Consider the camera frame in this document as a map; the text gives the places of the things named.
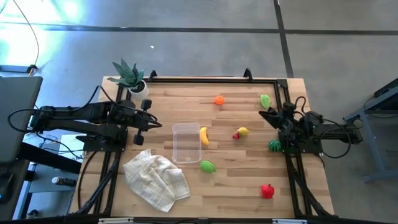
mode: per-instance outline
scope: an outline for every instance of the potted plant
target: potted plant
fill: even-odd
[[[148,86],[143,80],[145,70],[138,72],[136,68],[137,63],[135,63],[131,69],[130,66],[123,60],[123,58],[120,65],[114,62],[112,63],[115,69],[118,71],[120,79],[109,77],[108,80],[119,83],[119,85],[122,87],[127,87],[133,98],[137,100],[144,100],[149,94]]]

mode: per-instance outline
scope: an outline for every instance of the wooden table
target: wooden table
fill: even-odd
[[[106,78],[104,77],[102,86],[115,99],[118,87]],[[303,79],[287,80],[291,101],[299,96],[307,97]],[[277,131],[258,114],[259,110],[263,110],[259,103],[262,94],[269,95],[272,107],[276,108],[272,85],[150,83],[149,88],[149,98],[152,100],[149,112],[158,117],[163,127],[144,133],[143,146],[133,145],[136,130],[129,129],[126,151],[122,153],[119,166],[111,212],[113,217],[294,217],[285,157],[281,153],[268,150],[268,142],[277,139]],[[214,104],[213,99],[217,95],[224,96],[224,105]],[[99,100],[107,99],[101,93]],[[308,101],[305,109],[310,109]],[[172,161],[172,125],[191,122],[208,127],[210,144],[207,147],[202,146],[202,159],[213,162],[217,171],[206,174],[199,169],[199,164],[177,164],[187,178],[191,196],[177,201],[169,213],[160,212],[128,188],[122,165],[144,149],[151,149],[152,154],[164,156]],[[232,134],[241,126],[248,128],[250,133],[245,138],[234,140]],[[82,203],[98,185],[103,157],[103,152],[97,153],[88,165],[81,187]],[[314,155],[303,154],[303,164],[309,189],[325,210],[333,213],[325,171],[320,159]],[[273,199],[261,198],[260,186],[263,184],[272,184],[275,187]],[[304,211],[302,194],[300,191],[298,194],[300,208]],[[107,195],[108,187],[104,191],[102,207],[106,204]],[[76,210],[75,194],[70,211]]]

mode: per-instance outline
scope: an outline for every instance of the green fruit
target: green fruit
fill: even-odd
[[[269,105],[271,104],[271,100],[269,99],[268,95],[261,95],[260,102],[261,102],[261,106],[265,109],[268,109]]]
[[[282,144],[278,140],[271,140],[268,146],[272,152],[280,152],[282,150]]]
[[[202,161],[200,163],[200,169],[206,173],[216,172],[214,165],[210,161]]]

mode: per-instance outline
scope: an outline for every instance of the white towel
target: white towel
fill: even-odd
[[[152,156],[150,149],[123,168],[129,188],[160,211],[168,212],[176,200],[190,196],[182,170],[163,156]]]

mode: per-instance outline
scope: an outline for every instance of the bottle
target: bottle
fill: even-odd
[[[77,183],[77,181],[66,177],[54,177],[51,182],[56,185],[65,185],[69,187],[74,187]]]

